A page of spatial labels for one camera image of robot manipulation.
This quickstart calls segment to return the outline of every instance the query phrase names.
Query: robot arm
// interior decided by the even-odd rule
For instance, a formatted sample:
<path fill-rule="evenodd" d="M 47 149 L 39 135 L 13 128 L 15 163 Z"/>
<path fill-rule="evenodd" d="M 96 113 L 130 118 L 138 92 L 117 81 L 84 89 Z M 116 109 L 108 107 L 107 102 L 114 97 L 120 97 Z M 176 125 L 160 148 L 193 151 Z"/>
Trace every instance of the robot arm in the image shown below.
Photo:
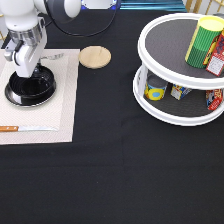
<path fill-rule="evenodd" d="M 81 0 L 48 0 L 52 15 L 60 22 L 71 21 L 81 8 Z M 29 78 L 46 46 L 47 34 L 43 0 L 0 0 L 11 41 L 6 47 L 5 58 L 13 61 L 17 75 Z"/>

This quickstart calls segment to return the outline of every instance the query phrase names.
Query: black tablecloth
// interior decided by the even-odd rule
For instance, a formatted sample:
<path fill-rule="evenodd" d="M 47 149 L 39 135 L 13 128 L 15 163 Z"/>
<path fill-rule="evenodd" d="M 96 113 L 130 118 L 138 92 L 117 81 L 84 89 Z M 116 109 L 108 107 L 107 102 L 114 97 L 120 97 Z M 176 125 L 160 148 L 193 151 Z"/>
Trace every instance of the black tablecloth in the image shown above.
<path fill-rule="evenodd" d="M 112 13 L 82 11 L 62 27 L 95 32 Z M 72 143 L 0 146 L 0 223 L 224 223 L 224 116 L 174 126 L 133 95 L 139 35 L 165 14 L 121 10 L 91 38 L 47 28 L 47 48 L 100 45 L 112 60 L 97 70 L 79 66 Z"/>

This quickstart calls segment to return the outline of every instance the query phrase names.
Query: green cylindrical container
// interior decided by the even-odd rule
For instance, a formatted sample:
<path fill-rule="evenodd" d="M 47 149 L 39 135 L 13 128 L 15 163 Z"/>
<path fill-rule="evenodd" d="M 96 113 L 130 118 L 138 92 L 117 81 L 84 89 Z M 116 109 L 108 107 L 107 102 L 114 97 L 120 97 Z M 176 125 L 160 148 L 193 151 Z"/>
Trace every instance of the green cylindrical container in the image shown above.
<path fill-rule="evenodd" d="M 203 16 L 198 20 L 185 61 L 196 68 L 205 68 L 218 37 L 224 29 L 224 19 L 216 16 Z"/>

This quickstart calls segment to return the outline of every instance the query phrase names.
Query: round wooden disc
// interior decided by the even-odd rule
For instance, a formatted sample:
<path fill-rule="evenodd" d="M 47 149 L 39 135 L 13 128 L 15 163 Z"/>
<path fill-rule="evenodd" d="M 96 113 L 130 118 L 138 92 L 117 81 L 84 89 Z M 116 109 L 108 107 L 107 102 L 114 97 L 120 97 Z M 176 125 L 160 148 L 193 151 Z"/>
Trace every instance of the round wooden disc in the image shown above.
<path fill-rule="evenodd" d="M 111 60 L 111 53 L 101 46 L 90 46 L 79 53 L 80 63 L 87 68 L 102 68 Z"/>

